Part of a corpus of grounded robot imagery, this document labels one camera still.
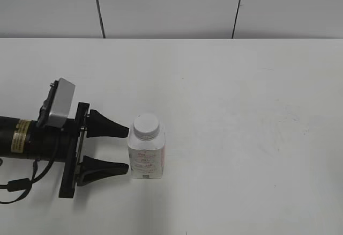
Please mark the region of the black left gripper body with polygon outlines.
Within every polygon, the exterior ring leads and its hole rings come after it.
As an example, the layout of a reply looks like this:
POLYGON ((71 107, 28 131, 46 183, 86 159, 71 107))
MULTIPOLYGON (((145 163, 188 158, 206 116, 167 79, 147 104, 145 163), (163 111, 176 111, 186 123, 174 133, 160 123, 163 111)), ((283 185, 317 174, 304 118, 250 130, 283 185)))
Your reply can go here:
POLYGON ((46 160, 45 169, 34 177, 32 183, 40 181, 51 169, 53 163, 64 163, 58 197, 71 199, 75 193, 74 173, 77 166, 78 142, 83 140, 85 119, 90 105, 80 102, 73 119, 67 119, 61 128, 37 127, 33 121, 28 130, 28 159, 46 160))

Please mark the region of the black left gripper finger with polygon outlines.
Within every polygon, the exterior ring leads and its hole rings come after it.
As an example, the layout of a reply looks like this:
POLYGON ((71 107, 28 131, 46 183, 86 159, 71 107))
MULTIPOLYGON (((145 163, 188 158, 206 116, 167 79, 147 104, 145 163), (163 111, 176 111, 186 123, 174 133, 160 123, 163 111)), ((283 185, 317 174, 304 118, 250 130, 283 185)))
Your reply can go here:
POLYGON ((128 170, 129 165, 126 163, 115 163, 84 156, 80 163, 77 186, 82 187, 108 177, 126 175, 128 170))
POLYGON ((87 138, 92 137, 114 137, 127 138, 129 128, 118 124, 98 111, 91 109, 86 118, 87 138))

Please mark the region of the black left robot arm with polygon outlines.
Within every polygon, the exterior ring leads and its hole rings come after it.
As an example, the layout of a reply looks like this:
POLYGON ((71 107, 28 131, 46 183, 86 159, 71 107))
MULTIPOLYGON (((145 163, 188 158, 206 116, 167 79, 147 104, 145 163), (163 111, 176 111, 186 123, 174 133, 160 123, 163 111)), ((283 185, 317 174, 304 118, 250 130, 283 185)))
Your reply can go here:
POLYGON ((33 185, 51 169, 53 163, 64 163, 59 197, 71 199, 75 188, 100 179, 125 175, 126 163, 114 163, 82 156, 83 141, 92 137, 127 138, 129 128, 90 109, 80 102, 73 119, 61 128, 39 126, 37 121, 1 117, 1 157, 32 159, 33 174, 29 178, 10 180, 1 185, 8 192, 22 192, 24 199, 33 185))

